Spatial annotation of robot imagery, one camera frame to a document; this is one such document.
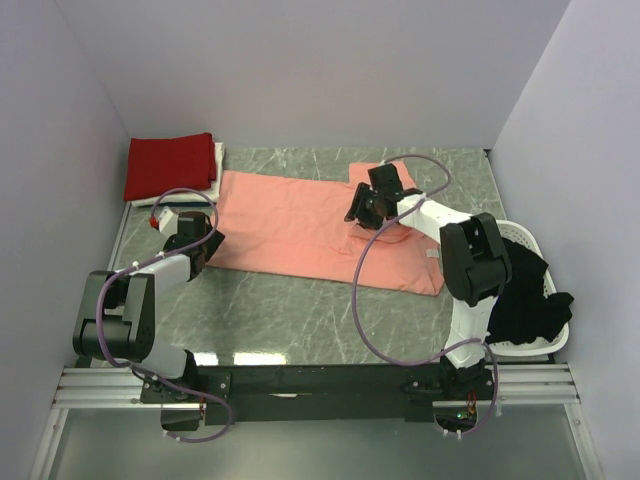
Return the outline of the pink t-shirt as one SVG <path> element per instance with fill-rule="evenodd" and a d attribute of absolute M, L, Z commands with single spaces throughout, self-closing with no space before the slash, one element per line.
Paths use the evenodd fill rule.
<path fill-rule="evenodd" d="M 432 239 L 394 225 L 368 247 L 372 231 L 345 221 L 372 167 L 350 164 L 347 182 L 227 172 L 217 204 L 225 238 L 210 266 L 438 295 Z"/>

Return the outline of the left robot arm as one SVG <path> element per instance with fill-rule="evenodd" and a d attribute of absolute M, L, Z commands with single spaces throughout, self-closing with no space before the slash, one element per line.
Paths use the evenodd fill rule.
<path fill-rule="evenodd" d="M 106 346 L 119 363 L 165 378 L 176 401 L 193 399 L 200 388 L 194 355 L 156 336 L 156 302 L 167 290 L 194 280 L 225 239 L 210 217 L 198 211 L 162 210 L 152 223 L 166 237 L 162 259 L 120 275 L 93 271 L 86 280 L 72 345 L 77 355 L 103 360 L 96 314 L 102 312 Z"/>

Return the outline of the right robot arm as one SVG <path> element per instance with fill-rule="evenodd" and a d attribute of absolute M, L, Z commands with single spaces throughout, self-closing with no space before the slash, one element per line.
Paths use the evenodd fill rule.
<path fill-rule="evenodd" d="M 440 364 L 439 390 L 460 399 L 487 382 L 484 360 L 492 310 L 512 278 L 512 265 L 496 219 L 471 215 L 432 200 L 430 193 L 403 186 L 393 160 L 369 169 L 345 216 L 371 230 L 356 264 L 360 275 L 370 250 L 387 230 L 406 229 L 433 240 L 439 248 L 441 274 L 452 295 L 453 310 L 444 349 L 429 358 Z"/>

